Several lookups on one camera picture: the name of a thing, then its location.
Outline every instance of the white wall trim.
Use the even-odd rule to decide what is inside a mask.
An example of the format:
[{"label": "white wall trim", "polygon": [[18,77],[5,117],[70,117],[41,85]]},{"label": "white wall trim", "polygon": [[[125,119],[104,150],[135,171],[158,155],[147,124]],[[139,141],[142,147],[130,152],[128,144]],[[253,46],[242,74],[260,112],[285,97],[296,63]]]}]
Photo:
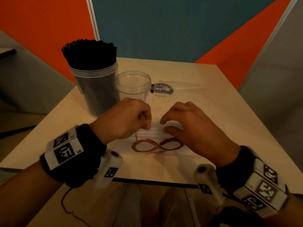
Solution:
[{"label": "white wall trim", "polygon": [[87,3],[87,7],[89,9],[89,16],[91,18],[91,22],[92,22],[92,27],[93,27],[95,39],[97,41],[99,41],[100,40],[100,36],[99,36],[98,27],[97,27],[97,21],[96,21],[96,17],[95,17],[93,2],[92,2],[92,0],[86,0],[86,3]]},{"label": "white wall trim", "polygon": [[275,26],[274,30],[270,34],[269,38],[267,39],[266,43],[264,44],[263,48],[261,49],[261,51],[260,51],[259,55],[257,56],[256,60],[254,61],[251,68],[249,69],[247,75],[245,76],[244,80],[242,81],[240,87],[238,88],[239,92],[241,92],[241,88],[243,87],[243,85],[245,85],[245,82],[247,82],[249,80],[249,78],[251,76],[251,73],[253,73],[254,69],[259,64],[264,52],[267,50],[268,46],[270,45],[270,43],[272,42],[272,40],[274,39],[274,37],[276,36],[278,31],[280,30],[281,26],[285,22],[287,16],[290,14],[291,10],[293,9],[293,7],[297,3],[297,1],[298,0],[291,0],[290,3],[288,4],[288,6],[286,7],[286,9],[285,9],[284,13],[282,14],[280,20],[278,21],[277,25]]}]

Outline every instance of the plastic container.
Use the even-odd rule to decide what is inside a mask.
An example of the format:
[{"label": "plastic container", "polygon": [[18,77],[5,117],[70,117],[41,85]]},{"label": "plastic container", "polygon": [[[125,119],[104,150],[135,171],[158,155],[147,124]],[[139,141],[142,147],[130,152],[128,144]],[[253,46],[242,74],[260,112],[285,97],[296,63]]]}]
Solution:
[{"label": "plastic container", "polygon": [[144,72],[128,71],[116,76],[116,88],[119,91],[120,100],[129,97],[145,101],[151,84],[150,76]]},{"label": "plastic container", "polygon": [[100,116],[119,102],[119,94],[115,87],[117,61],[112,66],[100,70],[83,71],[69,68],[92,115]]}]

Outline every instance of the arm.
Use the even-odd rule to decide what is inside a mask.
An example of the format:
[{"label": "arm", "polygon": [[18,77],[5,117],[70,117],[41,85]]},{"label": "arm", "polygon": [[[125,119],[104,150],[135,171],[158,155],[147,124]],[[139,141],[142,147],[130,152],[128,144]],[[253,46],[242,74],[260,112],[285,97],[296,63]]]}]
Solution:
[{"label": "arm", "polygon": [[[127,138],[140,128],[150,129],[150,107],[142,100],[125,98],[89,126],[108,144]],[[36,162],[0,186],[0,225],[26,226],[62,185]]]},{"label": "arm", "polygon": [[[216,167],[232,163],[240,152],[240,146],[230,140],[204,112],[191,102],[176,103],[160,120],[161,124],[175,120],[183,130],[174,126],[164,128],[187,145],[193,152],[207,158]],[[268,226],[303,226],[303,203],[293,195],[277,214],[264,218]]]}]

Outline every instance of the orange wall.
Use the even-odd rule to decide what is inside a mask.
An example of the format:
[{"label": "orange wall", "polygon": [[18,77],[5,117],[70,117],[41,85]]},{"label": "orange wall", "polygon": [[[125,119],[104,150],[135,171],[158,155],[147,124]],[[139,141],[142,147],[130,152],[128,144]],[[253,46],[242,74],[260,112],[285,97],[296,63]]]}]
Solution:
[{"label": "orange wall", "polygon": [[1,0],[0,30],[74,82],[61,48],[94,39],[86,0]]},{"label": "orange wall", "polygon": [[216,64],[237,89],[291,0],[276,0],[195,63]]}]

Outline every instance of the container filled with black straws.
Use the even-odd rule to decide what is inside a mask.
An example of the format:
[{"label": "container filled with black straws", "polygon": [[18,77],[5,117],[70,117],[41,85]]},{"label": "container filled with black straws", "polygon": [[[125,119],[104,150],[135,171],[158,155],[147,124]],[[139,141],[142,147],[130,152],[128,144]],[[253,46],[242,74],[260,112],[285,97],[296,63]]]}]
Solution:
[{"label": "container filled with black straws", "polygon": [[113,43],[81,39],[66,44],[62,52],[92,115],[100,116],[119,102],[117,47]]}]

